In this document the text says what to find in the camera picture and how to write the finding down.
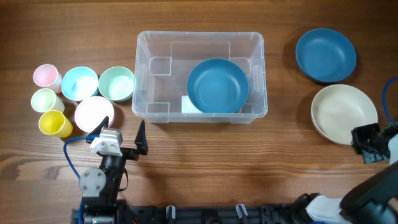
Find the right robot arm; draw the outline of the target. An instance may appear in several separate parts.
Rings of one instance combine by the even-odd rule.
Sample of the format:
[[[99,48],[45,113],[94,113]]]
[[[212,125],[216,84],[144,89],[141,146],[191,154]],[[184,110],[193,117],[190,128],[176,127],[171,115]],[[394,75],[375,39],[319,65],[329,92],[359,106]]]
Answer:
[[[384,129],[367,124],[351,131],[354,151],[367,164],[389,159],[390,164],[365,180],[343,198],[318,195],[305,211],[314,222],[322,223],[397,223],[397,212],[389,201],[397,197],[397,159],[392,152],[397,143],[397,120]]]

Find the pink bowl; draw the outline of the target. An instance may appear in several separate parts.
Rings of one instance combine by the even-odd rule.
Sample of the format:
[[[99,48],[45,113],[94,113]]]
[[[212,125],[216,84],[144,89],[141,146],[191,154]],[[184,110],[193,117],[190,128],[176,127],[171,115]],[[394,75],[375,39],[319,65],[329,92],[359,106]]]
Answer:
[[[92,132],[104,118],[109,117],[109,126],[114,121],[114,108],[109,100],[101,96],[91,96],[83,100],[75,110],[76,125],[84,132]]]

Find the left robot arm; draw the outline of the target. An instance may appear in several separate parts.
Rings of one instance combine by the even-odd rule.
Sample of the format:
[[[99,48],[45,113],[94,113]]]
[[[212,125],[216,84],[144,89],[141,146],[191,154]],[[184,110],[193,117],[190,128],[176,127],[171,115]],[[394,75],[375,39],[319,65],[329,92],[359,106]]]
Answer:
[[[123,137],[118,129],[109,128],[109,117],[86,138],[93,152],[101,157],[98,168],[82,173],[79,187],[82,192],[78,223],[139,223],[138,216],[125,200],[118,199],[123,176],[128,176],[127,161],[137,161],[148,154],[145,121],[141,121],[134,140],[135,148],[122,147]]]

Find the mint green bowl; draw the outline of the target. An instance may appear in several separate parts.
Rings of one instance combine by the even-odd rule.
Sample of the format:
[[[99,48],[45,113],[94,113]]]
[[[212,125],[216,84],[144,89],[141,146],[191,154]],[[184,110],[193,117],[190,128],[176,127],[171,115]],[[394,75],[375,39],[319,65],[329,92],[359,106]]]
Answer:
[[[126,101],[134,91],[134,74],[126,67],[111,67],[99,77],[101,95],[112,101]]]

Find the cream plate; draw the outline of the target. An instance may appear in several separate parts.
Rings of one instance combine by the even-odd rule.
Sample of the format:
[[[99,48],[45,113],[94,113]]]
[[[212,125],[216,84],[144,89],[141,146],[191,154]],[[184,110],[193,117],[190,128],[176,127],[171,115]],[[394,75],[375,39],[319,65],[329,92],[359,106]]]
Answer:
[[[311,119],[315,129],[337,144],[351,145],[354,128],[378,123],[374,103],[361,90],[343,84],[322,88],[313,98]]]

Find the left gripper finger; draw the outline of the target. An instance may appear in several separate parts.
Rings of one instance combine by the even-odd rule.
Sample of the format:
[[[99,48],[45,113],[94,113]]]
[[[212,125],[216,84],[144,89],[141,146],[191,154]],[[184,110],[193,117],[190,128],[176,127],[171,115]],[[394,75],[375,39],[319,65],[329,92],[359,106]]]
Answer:
[[[145,131],[145,121],[142,120],[139,129],[134,140],[134,144],[136,145],[136,150],[138,154],[147,155],[148,154],[148,145]]]
[[[100,135],[103,128],[107,128],[108,126],[109,126],[109,117],[105,116],[104,119],[100,122],[100,124],[97,127],[95,127],[95,129],[91,133],[89,133],[89,135],[90,136]]]

